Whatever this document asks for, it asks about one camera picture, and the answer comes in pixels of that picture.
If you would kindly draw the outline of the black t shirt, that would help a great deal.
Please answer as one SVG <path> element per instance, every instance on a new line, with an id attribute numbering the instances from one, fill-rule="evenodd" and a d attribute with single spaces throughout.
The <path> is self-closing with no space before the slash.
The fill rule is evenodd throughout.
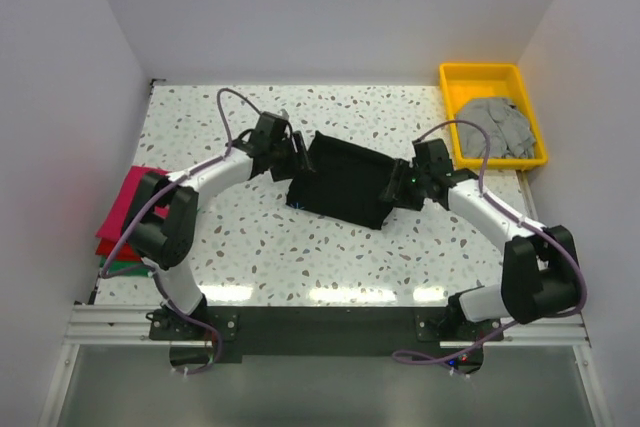
<path id="1" fill-rule="evenodd" d="M 297 174 L 286 204 L 294 209 L 379 230 L 393 210 L 382 201 L 394 159 L 316 132 L 308 149 L 311 173 Z"/>

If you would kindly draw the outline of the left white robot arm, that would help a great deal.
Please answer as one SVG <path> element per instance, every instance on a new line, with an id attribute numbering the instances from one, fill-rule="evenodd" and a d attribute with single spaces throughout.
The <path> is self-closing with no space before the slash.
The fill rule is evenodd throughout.
<path id="1" fill-rule="evenodd" d="M 217 340 L 189 265 L 198 210 L 225 190 L 268 172 L 275 182 L 313 171 L 304 138 L 285 117 L 263 113 L 218 157 L 141 178 L 120 239 L 142 259 L 163 302 L 147 314 L 152 340 Z"/>

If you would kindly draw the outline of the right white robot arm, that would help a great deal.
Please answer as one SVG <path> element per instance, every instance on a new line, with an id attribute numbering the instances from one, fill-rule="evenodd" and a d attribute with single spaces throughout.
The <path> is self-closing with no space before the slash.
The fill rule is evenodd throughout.
<path id="1" fill-rule="evenodd" d="M 413 146 L 412 160 L 394 160 L 381 200 L 415 211 L 431 200 L 468 221 L 503 256 L 498 284 L 450 296 L 445 326 L 452 337 L 469 339 L 491 319 L 529 324 L 584 307 L 586 282 L 566 227 L 527 217 L 495 196 L 479 175 L 455 169 L 442 140 Z"/>

